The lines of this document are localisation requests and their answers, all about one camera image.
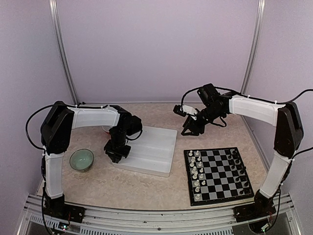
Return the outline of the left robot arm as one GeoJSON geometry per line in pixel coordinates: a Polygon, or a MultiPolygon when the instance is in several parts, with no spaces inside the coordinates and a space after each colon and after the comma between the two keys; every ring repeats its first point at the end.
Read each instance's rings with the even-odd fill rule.
{"type": "Polygon", "coordinates": [[[48,207],[57,217],[68,214],[63,203],[63,157],[72,143],[73,132],[81,128],[107,127],[110,138],[104,151],[113,163],[130,154],[131,135],[143,132],[142,120],[119,105],[73,106],[62,101],[50,105],[40,132],[45,161],[45,193],[51,199],[48,207]]]}

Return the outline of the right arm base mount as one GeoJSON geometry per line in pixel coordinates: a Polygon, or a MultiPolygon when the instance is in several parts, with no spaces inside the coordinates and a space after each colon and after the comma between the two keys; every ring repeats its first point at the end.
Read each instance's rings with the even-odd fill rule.
{"type": "Polygon", "coordinates": [[[269,206],[265,209],[258,209],[254,203],[243,206],[237,206],[233,209],[236,222],[244,222],[268,216],[276,213],[275,206],[269,206]]]}

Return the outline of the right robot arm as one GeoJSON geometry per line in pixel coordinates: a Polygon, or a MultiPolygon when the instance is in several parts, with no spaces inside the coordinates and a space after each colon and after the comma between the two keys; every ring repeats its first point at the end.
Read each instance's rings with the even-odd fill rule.
{"type": "Polygon", "coordinates": [[[199,96],[201,110],[186,105],[182,97],[173,111],[185,117],[182,135],[199,136],[208,124],[228,115],[241,116],[267,126],[272,143],[272,158],[267,175],[254,196],[250,213],[261,217],[269,210],[275,194],[286,180],[295,155],[304,137],[304,129],[294,100],[278,102],[244,95],[238,91],[215,86],[211,83],[193,89],[199,96]]]}

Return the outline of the white divided plastic tray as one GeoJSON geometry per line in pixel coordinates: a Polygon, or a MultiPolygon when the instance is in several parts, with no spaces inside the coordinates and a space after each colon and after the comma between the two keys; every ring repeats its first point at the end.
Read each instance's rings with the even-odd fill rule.
{"type": "Polygon", "coordinates": [[[177,140],[177,130],[143,126],[141,136],[128,143],[127,158],[113,163],[116,168],[169,177],[177,140]]]}

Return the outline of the black white chess board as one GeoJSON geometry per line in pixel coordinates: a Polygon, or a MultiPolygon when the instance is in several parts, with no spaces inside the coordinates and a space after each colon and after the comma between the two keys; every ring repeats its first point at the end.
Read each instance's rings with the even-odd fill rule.
{"type": "Polygon", "coordinates": [[[223,166],[223,161],[226,160],[225,149],[227,148],[215,148],[215,149],[187,149],[184,150],[185,167],[188,179],[188,190],[191,206],[205,206],[217,203],[226,203],[230,201],[247,199],[248,197],[231,197],[228,183],[226,181],[226,174],[223,166]],[[198,166],[197,158],[195,152],[199,151],[199,156],[201,156],[202,167],[198,166]],[[194,180],[192,178],[192,167],[190,167],[191,158],[188,153],[192,152],[195,158],[195,166],[198,171],[199,185],[195,186],[194,180]],[[201,182],[206,180],[206,184],[203,186],[201,182]],[[200,187],[199,192],[195,192],[195,188],[200,187]],[[200,194],[200,199],[196,200],[195,195],[200,194]]]}

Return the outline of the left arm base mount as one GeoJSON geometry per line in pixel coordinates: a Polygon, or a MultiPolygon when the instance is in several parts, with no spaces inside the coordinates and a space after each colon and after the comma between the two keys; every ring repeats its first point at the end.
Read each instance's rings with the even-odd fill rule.
{"type": "Polygon", "coordinates": [[[83,207],[69,204],[64,204],[60,210],[44,207],[44,215],[76,223],[82,223],[85,211],[83,207]]]}

